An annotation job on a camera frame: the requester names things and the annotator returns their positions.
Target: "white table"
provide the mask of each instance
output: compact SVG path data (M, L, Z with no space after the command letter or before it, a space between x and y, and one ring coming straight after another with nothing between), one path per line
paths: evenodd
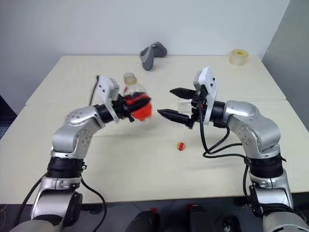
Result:
M63 57L60 60L0 140L0 203L21 203L33 183L46 171L54 132L68 112L87 104L96 74L116 77L122 84L121 75L134 71L153 98L154 109L177 109L178 99L169 90L193 87L195 73L205 64L211 64L216 73L222 100L251 100L264 116L278 124L282 133L281 153L288 160L284 167L291 190L309 191L309 183L303 181L309 176L306 165L309 134L289 103L283 100L284 95L258 57L251 57L242 67L231 66L227 57L171 57L160 64L160 59L156 59L155 72L139 67L130 70L133 59L136 58ZM231 88L235 81L238 91ZM207 141L213 144L224 133L223 129L209 126ZM180 141L186 143L184 151L176 149ZM232 142L238 142L235 135L226 143ZM243 154L240 147L226 152L231 151ZM111 122L94 136L83 176L108 202L243 194L241 159L205 159L201 154L198 125L189 130L158 114L143 123L130 124L125 120L115 125ZM83 187L79 191L85 203L100 202Z

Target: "white wall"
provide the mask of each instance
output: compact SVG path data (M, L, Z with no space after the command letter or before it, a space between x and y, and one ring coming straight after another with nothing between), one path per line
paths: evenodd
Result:
M62 55L263 57L289 0L0 0L0 95L19 113Z

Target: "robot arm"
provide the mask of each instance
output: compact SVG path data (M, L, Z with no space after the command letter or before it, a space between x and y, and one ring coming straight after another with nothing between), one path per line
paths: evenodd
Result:
M250 204L253 213L263 217L264 232L308 231L305 221L293 212L293 200L286 171L282 167L280 154L280 130L276 123L262 116L259 110L248 102L216 101L217 83L209 67L199 72L194 80L196 90L176 88L173 94L192 99L192 115L180 114L165 109L158 112L167 119L193 127L201 120L213 122L219 128L229 127L240 139L246 154L252 185Z
M141 99L128 106L118 89L113 79L99 77L97 91L103 93L105 104L79 108L66 116L53 136L51 159L31 210L31 221L21 223L13 232L62 231L77 221L83 197L76 189L86 169L84 158L93 135L111 121L126 117L132 121L130 113L150 101Z

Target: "tape roll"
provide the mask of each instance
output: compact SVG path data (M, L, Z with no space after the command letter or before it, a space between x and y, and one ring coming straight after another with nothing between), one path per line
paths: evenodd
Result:
M245 50L235 49L231 52L229 61L236 66L242 66L247 63L249 53Z

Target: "plastic bottle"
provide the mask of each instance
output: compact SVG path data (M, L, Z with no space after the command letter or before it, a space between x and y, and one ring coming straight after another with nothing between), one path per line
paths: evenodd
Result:
M136 76L131 73L127 72L124 74L124 82L125 82L125 89L124 89L124 98L128 105L134 104L139 99L148 98L148 94L144 86L138 83ZM151 117L152 107L151 104L148 103L143 108L134 111L131 115L138 119L139 121L144 121L146 118Z

